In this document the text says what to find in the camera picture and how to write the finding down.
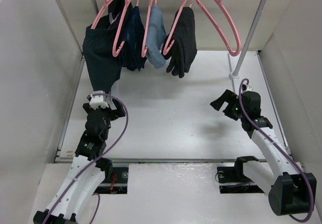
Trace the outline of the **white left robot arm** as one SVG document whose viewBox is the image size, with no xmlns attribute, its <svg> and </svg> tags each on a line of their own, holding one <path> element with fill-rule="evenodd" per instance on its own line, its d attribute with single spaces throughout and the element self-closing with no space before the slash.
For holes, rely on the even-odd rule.
<svg viewBox="0 0 322 224">
<path fill-rule="evenodd" d="M 33 223 L 78 223 L 88 201 L 102 182 L 112 178 L 113 164 L 104 155 L 111 121 L 128 117 L 125 105 L 112 100 L 115 109 L 106 101 L 85 103 L 85 130 L 75 151 L 69 171 L 59 190 L 44 211 L 37 211 Z"/>
</svg>

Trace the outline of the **black trousers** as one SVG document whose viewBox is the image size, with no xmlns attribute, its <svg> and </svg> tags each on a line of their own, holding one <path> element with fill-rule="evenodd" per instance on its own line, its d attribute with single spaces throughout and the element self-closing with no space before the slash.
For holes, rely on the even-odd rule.
<svg viewBox="0 0 322 224">
<path fill-rule="evenodd" d="M 166 72 L 183 78 L 197 54 L 195 15 L 190 7 L 183 8 L 171 39 L 174 44 L 168 54 L 163 56 L 165 60 L 170 60 Z"/>
</svg>

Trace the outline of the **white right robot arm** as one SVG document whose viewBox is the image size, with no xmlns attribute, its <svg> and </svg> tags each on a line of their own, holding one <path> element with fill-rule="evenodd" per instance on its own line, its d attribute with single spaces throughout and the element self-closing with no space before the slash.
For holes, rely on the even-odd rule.
<svg viewBox="0 0 322 224">
<path fill-rule="evenodd" d="M 225 116 L 241 121 L 243 130 L 271 168 L 262 167 L 254 156 L 238 157 L 233 176 L 239 181 L 253 181 L 268 196 L 269 205 L 277 216 L 307 213 L 302 221 L 308 221 L 314 210 L 316 178 L 312 173 L 303 172 L 278 142 L 271 122 L 261 115 L 260 94 L 245 90 L 237 95 L 226 90 L 210 105 L 218 111 L 224 103 L 227 103 Z"/>
</svg>

